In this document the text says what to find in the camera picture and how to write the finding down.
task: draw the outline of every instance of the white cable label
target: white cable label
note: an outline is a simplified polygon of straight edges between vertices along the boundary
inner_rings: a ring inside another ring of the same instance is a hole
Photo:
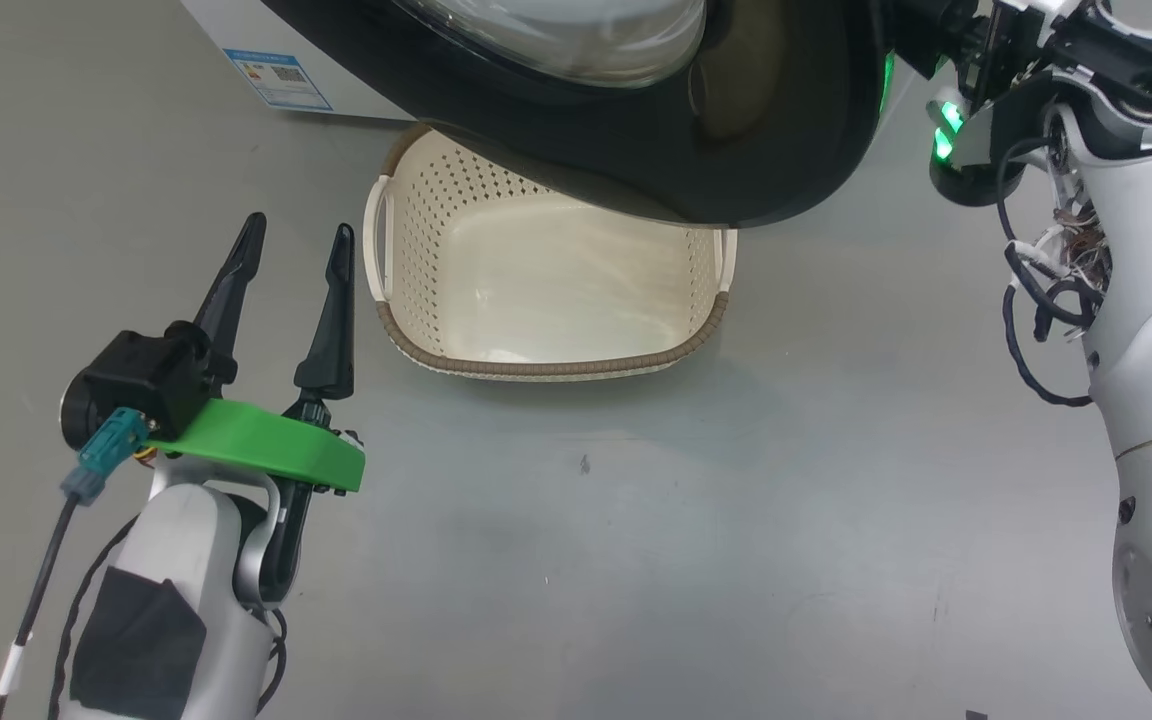
[[[23,644],[12,644],[8,650],[8,661],[3,665],[3,675],[0,675],[0,696],[9,696],[20,688],[20,661],[24,660]]]

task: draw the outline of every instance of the brown basket rim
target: brown basket rim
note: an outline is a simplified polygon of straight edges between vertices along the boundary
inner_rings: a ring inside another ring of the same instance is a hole
[[[389,154],[381,165],[380,174],[393,177],[397,172],[397,165],[402,162],[407,151],[416,145],[429,132],[433,132],[424,123],[417,123],[407,132],[394,141],[394,146],[389,149]],[[385,333],[394,341],[403,355],[411,357],[416,363],[442,370],[445,373],[470,374],[470,376],[502,376],[502,377],[570,377],[570,376],[599,376],[613,373],[634,372],[659,365],[668,365],[682,361],[685,356],[699,350],[700,346],[718,332],[718,324],[722,321],[727,311],[728,291],[719,291],[714,295],[714,305],[708,310],[708,318],[702,323],[698,331],[692,333],[684,342],[660,353],[646,355],[634,355],[630,357],[617,357],[616,359],[586,359],[581,363],[484,363],[479,359],[454,359],[442,355],[434,355],[412,342],[407,333],[397,326],[393,310],[389,310],[389,302],[376,302],[376,314],[380,318]]]

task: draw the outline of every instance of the blue and white sticker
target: blue and white sticker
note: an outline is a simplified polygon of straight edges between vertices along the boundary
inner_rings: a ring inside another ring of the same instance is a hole
[[[332,109],[332,104],[293,55],[248,53],[247,50],[225,50],[225,55],[271,108]]]

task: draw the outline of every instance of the teal connector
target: teal connector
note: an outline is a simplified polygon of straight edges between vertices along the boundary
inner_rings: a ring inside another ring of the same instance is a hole
[[[149,438],[145,416],[129,407],[120,407],[78,450],[78,465],[65,476],[60,491],[77,495],[79,505],[91,505],[105,490],[105,480],[114,469],[139,450]]]

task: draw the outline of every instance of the basket bottom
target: basket bottom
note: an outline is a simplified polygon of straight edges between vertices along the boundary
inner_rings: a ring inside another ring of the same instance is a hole
[[[444,233],[444,351],[488,363],[581,363],[669,350],[713,305],[692,283],[700,252],[712,258],[712,233],[563,196],[470,206]]]

